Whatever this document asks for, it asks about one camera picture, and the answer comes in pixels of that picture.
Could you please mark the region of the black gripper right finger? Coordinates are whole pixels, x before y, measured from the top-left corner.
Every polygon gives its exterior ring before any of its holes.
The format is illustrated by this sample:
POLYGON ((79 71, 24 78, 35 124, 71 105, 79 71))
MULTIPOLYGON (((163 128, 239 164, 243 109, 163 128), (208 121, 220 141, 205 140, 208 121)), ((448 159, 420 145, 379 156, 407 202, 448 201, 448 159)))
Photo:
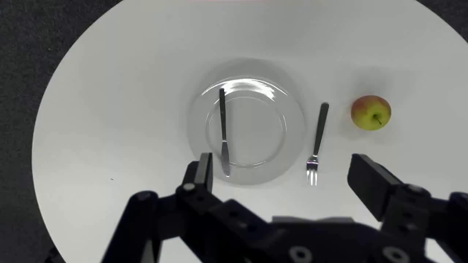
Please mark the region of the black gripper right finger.
POLYGON ((416 183, 404 182, 388 167, 365 153, 353 153, 347 182, 367 210, 384 220, 391 197, 404 189, 419 197, 430 197, 430 192, 416 183))

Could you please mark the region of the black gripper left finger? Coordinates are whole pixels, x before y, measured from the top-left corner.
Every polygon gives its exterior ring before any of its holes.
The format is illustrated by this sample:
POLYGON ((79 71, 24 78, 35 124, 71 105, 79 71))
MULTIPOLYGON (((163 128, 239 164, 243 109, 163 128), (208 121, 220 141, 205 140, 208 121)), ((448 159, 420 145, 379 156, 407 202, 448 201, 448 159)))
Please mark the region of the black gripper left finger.
POLYGON ((198 189, 211 192, 214 183, 214 157, 211 153, 202 153, 198 160, 188 164, 186 173, 176 192, 193 192, 198 189))

